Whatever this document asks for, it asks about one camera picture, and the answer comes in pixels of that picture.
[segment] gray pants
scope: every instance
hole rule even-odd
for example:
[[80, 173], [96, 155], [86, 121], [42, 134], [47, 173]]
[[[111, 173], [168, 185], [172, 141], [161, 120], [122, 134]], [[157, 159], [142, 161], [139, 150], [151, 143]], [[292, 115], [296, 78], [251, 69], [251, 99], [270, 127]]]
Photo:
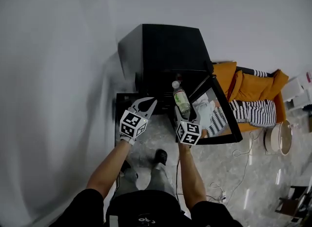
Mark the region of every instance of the gray pants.
[[[126, 169], [124, 176], [120, 177], [119, 188], [115, 192], [114, 197], [120, 195], [139, 191], [136, 186], [137, 173], [133, 168]], [[160, 190], [169, 193], [170, 195], [175, 195], [175, 191], [170, 185], [167, 175], [166, 166], [162, 163], [158, 163], [151, 172], [151, 181], [145, 190]]]

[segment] fiducial marker cube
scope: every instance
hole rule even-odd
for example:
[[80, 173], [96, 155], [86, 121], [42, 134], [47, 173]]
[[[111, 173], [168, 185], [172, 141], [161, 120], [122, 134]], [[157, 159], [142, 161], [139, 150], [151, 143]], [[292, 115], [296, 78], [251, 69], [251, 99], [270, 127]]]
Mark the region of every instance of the fiducial marker cube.
[[125, 110], [120, 120], [119, 132], [135, 139], [146, 130], [147, 122], [146, 118]]
[[180, 143], [195, 145], [201, 136], [201, 126], [185, 121], [180, 121], [176, 129]]

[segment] bottle cap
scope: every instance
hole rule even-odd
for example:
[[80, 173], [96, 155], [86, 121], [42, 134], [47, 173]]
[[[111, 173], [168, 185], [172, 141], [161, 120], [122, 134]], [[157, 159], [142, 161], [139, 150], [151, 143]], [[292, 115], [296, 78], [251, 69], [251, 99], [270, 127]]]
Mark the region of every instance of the bottle cap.
[[173, 82], [172, 82], [172, 87], [173, 87], [174, 89], [178, 89], [178, 88], [180, 87], [179, 81], [173, 81]]

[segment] gray tile floor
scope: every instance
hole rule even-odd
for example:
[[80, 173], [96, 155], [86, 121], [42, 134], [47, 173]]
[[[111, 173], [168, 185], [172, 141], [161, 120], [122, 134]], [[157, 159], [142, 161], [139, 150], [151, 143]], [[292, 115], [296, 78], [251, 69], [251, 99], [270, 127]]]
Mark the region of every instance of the gray tile floor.
[[[248, 151], [250, 133], [243, 133], [243, 140], [239, 143], [193, 146], [191, 151], [195, 164], [204, 181], [207, 195], [218, 197], [220, 189], [210, 188], [212, 182], [222, 186], [226, 193], [228, 210], [244, 227], [285, 226], [291, 219], [288, 216], [274, 212], [278, 198], [288, 194], [289, 186], [296, 185], [302, 169], [311, 161], [312, 135], [308, 133], [308, 118], [288, 118], [291, 123], [298, 123], [293, 131], [292, 148], [288, 156], [266, 155], [263, 145], [264, 131], [255, 131], [253, 142], [252, 162], [247, 162], [247, 155], [234, 158], [234, 150]], [[155, 150], [163, 148], [168, 153], [167, 175], [170, 183], [176, 187], [176, 163], [178, 148], [175, 134], [166, 116], [152, 116], [147, 131], [138, 139], [131, 150], [129, 162], [137, 170], [139, 179], [137, 187], [144, 189], [150, 180], [150, 160]], [[241, 185], [234, 192], [244, 176]], [[280, 182], [276, 184], [276, 177], [281, 169]], [[246, 208], [246, 192], [249, 190]], [[182, 193], [180, 172], [178, 173], [178, 193]], [[183, 196], [179, 196], [182, 208], [187, 211]]]

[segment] forearm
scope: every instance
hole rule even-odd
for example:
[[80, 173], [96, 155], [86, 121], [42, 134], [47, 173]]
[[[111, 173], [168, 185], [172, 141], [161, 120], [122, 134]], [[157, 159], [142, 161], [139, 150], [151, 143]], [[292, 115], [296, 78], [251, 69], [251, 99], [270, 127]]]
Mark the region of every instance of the forearm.
[[87, 188], [97, 190], [105, 198], [120, 172], [130, 147], [131, 145], [128, 142], [121, 140], [93, 172]]
[[186, 207], [191, 210], [198, 202], [206, 201], [206, 190], [188, 145], [179, 144], [179, 153], [183, 195]]

